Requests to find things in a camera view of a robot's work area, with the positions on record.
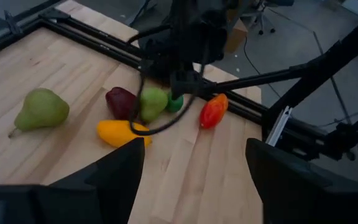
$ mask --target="floor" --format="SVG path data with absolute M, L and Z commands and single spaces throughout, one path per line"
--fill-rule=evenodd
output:
M 43 1 L 0 0 L 0 17 L 3 15 L 3 9 L 10 10 L 14 15 Z M 141 0 L 77 1 L 121 22 L 125 22 L 141 2 Z M 142 30 L 158 25 L 169 13 L 171 1 L 157 0 L 156 7 L 142 16 L 134 24 L 134 28 Z M 285 69 L 317 57 L 320 51 L 313 31 L 318 37 L 322 50 L 326 51 L 332 44 L 355 28 L 358 25 L 358 16 L 333 4 L 333 1 L 297 0 L 292 7 L 274 8 L 274 12 L 267 10 L 265 14 L 274 24 L 276 33 L 265 32 L 264 35 L 258 35 L 259 28 L 251 27 L 246 45 L 246 52 L 259 72 L 266 73 Z M 242 47 L 239 47 L 233 54 L 226 54 L 222 61 L 215 63 L 215 66 L 238 77 L 257 75 L 247 61 Z M 338 72 L 334 79 L 349 114 L 357 114 L 358 57 Z M 278 100 L 278 95 L 283 95 L 295 82 L 296 80 L 273 83 L 272 88 L 268 85 L 260 86 L 262 103 L 266 106 L 273 105 Z M 343 119 L 344 113 L 331 82 L 326 82 L 293 110 L 293 116 L 307 123 L 321 126 L 327 131 L 332 131 L 335 124 L 325 124 L 332 123 L 335 119 Z M 357 121 L 358 114 L 351 120 L 352 122 Z M 315 163 L 348 178 L 358 180 L 358 151 L 356 156 L 357 159 L 354 162 L 349 161 L 346 157 L 340 162 L 333 162 L 323 157 Z

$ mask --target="red bell pepper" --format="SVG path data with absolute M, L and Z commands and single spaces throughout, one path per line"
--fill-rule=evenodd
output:
M 202 128 L 215 127 L 221 122 L 224 113 L 229 106 L 229 102 L 225 94 L 221 93 L 209 100 L 200 113 L 200 125 Z

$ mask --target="cardboard box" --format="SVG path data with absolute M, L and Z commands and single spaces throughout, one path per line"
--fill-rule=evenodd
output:
M 238 20 L 234 25 L 233 31 L 227 37 L 227 42 L 224 51 L 234 53 L 242 41 L 246 38 L 248 30 L 241 20 Z

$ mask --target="yellow bell pepper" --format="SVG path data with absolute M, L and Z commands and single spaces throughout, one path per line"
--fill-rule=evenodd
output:
M 148 131 L 149 129 L 141 124 L 134 123 L 134 127 L 139 131 Z M 114 147 L 121 147 L 135 138 L 143 138 L 144 146 L 152 142 L 150 136 L 138 136 L 129 128 L 129 121 L 104 120 L 100 121 L 96 128 L 99 137 Z

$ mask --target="wooden tabletop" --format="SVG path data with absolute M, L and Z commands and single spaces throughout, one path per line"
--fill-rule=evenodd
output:
M 122 40 L 137 33 L 73 1 L 57 8 Z M 236 78 L 214 66 L 206 67 L 205 77 Z M 136 70 L 47 29 L 1 51 L 0 184 L 51 184 L 113 151 L 96 134 L 98 121 L 114 119 L 104 94 L 114 86 L 135 93 L 138 84 Z M 9 139 L 25 95 L 37 87 L 70 105 L 67 121 Z M 260 102 L 257 87 L 236 91 Z M 226 113 L 216 128 L 199 129 L 204 104 L 197 99 L 177 125 L 153 136 L 129 223 L 262 223 L 262 203 L 245 159 L 247 138 L 261 138 L 261 128 Z M 174 116 L 163 114 L 150 127 Z

